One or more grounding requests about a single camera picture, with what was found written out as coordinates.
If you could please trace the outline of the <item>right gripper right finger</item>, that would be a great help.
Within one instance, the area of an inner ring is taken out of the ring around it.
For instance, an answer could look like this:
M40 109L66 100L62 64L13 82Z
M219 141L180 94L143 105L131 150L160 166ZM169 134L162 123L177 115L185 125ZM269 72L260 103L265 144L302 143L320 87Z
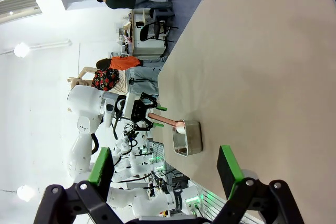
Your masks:
M217 171L227 202L213 223L240 223L246 211L257 211L264 223L304 223L288 184L272 180L268 185L246 177L228 145L219 148Z

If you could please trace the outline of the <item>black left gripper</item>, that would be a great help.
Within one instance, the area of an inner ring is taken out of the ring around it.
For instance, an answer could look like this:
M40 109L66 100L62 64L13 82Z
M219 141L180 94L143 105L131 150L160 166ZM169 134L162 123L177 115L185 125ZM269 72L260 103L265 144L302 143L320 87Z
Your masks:
M156 96L142 92L140 100L134 102L131 112L131 121L133 122L133 129L135 131L150 131L154 127L164 126L161 123L151 122L145 118L146 106L150 109L167 111L166 107L159 105Z

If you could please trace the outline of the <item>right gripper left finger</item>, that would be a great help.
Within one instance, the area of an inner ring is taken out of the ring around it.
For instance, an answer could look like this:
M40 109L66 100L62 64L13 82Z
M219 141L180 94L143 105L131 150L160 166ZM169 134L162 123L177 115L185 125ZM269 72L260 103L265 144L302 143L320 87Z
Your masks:
M111 149L103 147L86 180L46 187L34 223L73 223L78 215L88 214L94 223L123 223L107 204L114 173Z

